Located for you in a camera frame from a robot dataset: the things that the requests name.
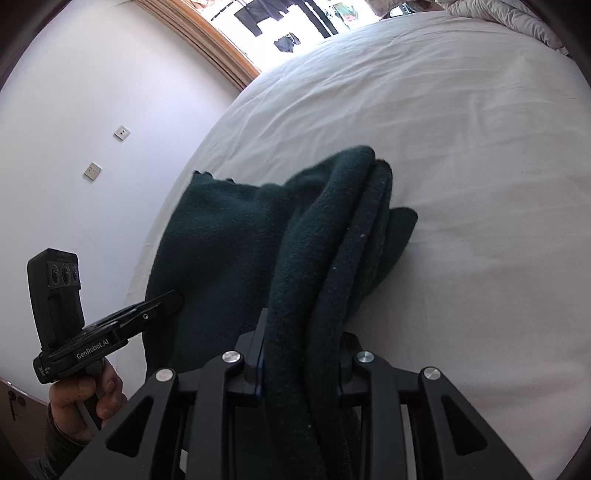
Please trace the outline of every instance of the mattress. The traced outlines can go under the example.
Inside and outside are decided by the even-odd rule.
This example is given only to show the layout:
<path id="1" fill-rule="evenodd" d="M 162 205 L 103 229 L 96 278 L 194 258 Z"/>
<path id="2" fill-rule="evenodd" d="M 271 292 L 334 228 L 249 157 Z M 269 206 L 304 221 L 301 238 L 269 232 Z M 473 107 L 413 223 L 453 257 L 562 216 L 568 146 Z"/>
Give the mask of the mattress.
<path id="1" fill-rule="evenodd" d="M 348 328 L 392 365 L 435 365 L 536 480 L 591 425 L 591 90 L 575 63 L 429 12 L 338 35 L 262 74 L 202 142 L 146 241 L 128 301 L 193 170 L 282 183 L 347 147 L 390 163 L 419 220 Z M 143 382 L 141 342 L 119 371 Z"/>

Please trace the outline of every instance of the human hand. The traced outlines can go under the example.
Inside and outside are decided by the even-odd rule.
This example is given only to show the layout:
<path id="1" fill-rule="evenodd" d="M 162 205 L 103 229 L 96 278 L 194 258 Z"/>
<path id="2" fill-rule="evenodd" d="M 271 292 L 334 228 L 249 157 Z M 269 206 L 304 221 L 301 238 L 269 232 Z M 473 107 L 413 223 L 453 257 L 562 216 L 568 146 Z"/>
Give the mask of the human hand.
<path id="1" fill-rule="evenodd" d="M 113 366 L 105 359 L 100 379 L 105 392 L 96 405 L 96 414 L 102 419 L 102 427 L 117 413 L 127 398 L 123 395 L 123 381 Z M 96 383 L 92 377 L 65 378 L 54 383 L 49 389 L 51 414 L 56 427 L 68 437 L 80 442 L 92 440 L 92 432 L 80 416 L 77 401 L 88 400 L 95 394 Z"/>

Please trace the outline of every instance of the crumpled duvet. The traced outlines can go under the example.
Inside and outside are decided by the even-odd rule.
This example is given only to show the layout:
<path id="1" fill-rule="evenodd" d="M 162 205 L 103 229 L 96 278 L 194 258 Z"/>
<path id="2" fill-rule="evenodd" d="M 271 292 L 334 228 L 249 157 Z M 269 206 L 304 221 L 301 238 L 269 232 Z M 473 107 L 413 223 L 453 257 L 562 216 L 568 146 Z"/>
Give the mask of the crumpled duvet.
<path id="1" fill-rule="evenodd" d="M 366 1 L 374 13 L 380 17 L 404 3 L 400 0 Z M 437 2 L 431 2 L 431 4 L 435 3 L 455 17 L 480 18 L 495 22 L 535 38 L 560 53 L 569 53 L 558 36 L 550 30 L 550 27 L 519 0 L 437 0 Z M 417 11 L 428 10 L 426 1 L 411 1 L 408 4 Z"/>

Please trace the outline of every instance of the white wall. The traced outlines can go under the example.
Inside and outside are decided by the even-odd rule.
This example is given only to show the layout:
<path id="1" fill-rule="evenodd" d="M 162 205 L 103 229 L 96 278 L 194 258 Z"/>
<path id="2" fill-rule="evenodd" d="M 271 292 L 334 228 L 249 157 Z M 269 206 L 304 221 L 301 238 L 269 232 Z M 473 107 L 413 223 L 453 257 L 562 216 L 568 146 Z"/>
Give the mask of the white wall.
<path id="1" fill-rule="evenodd" d="M 35 39 L 0 92 L 0 376 L 47 396 L 32 367 L 29 258 L 78 254 L 87 323 L 121 308 L 166 194 L 237 94 L 129 2 L 73 0 Z"/>

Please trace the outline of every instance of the silver screw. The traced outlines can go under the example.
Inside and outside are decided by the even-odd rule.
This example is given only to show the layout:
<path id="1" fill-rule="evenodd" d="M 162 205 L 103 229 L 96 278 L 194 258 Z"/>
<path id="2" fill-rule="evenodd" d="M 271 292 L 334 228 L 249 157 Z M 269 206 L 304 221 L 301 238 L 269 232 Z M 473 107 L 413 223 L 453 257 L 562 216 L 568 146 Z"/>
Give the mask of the silver screw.
<path id="1" fill-rule="evenodd" d="M 230 350 L 222 355 L 222 360 L 227 364 L 235 364 L 240 360 L 240 353 L 234 350 Z"/>
<path id="2" fill-rule="evenodd" d="M 427 380 L 439 380 L 441 378 L 441 372 L 435 367 L 427 367 L 423 371 L 423 375 Z"/>
<path id="3" fill-rule="evenodd" d="M 174 377 L 174 373 L 169 368 L 162 368 L 156 372 L 156 380 L 159 382 L 167 382 L 172 377 Z"/>
<path id="4" fill-rule="evenodd" d="M 363 364 L 370 364 L 371 362 L 374 361 L 374 358 L 375 357 L 374 357 L 373 353 L 368 352 L 367 350 L 357 353 L 357 360 L 359 360 Z"/>

